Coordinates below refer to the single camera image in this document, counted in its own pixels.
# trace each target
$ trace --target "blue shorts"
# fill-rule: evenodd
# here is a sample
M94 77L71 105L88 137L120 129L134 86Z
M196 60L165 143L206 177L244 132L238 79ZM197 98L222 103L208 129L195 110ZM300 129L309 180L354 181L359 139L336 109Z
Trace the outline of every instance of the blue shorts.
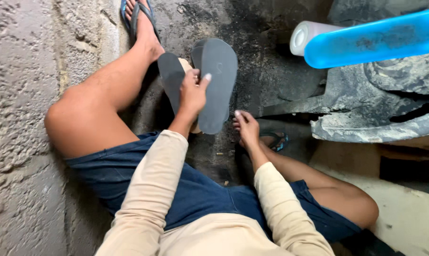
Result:
M158 132L138 135L139 141L66 161L114 215L121 207L132 174L158 135ZM291 182L290 186L317 231L329 242L361 231L342 215L320 206L303 180ZM211 213L237 213L253 218L271 237L253 187L222 187L185 163L172 206L165 217L167 225L164 230L188 224Z

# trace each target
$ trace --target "concrete floor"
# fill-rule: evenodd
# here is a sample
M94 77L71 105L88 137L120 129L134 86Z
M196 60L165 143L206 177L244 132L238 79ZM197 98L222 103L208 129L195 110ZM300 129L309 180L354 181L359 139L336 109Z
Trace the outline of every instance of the concrete floor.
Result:
M310 68L302 57L291 55L288 41L292 29L302 20L325 21L331 0L187 0L184 2L154 0L157 26L166 51L190 61L192 45L202 38L220 38L238 55L239 70L230 101L231 117L216 135L198 134L190 139L187 162L218 183L239 184L242 181L234 161L238 134L230 126L235 109L250 112L267 106L311 96L325 70ZM135 133L165 129L173 114L164 94L156 67L149 71L138 104L125 114ZM297 158L311 140L309 125L299 122L273 122L277 129L287 128L295 147L289 147Z

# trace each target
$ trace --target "man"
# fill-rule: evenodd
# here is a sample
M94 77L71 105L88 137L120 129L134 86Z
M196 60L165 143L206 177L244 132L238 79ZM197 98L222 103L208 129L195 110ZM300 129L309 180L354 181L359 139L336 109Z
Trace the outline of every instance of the man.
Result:
M136 4L127 0L128 20ZM169 129L134 135L117 112L136 98L149 65L164 53L143 11L136 30L130 51L66 90L45 119L68 165L115 215L99 255L332 255L325 239L375 223L378 208L366 193L276 154L246 112L236 112L234 126L252 160L257 192L221 187L184 163L184 138L210 82L207 76L197 85L197 70L184 79Z

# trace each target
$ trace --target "blue plastic tube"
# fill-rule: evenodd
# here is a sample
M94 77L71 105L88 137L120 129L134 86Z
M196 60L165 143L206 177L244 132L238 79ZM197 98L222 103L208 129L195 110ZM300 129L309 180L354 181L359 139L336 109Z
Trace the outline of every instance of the blue plastic tube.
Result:
M429 10L314 37L305 60L314 68L384 61L429 53Z

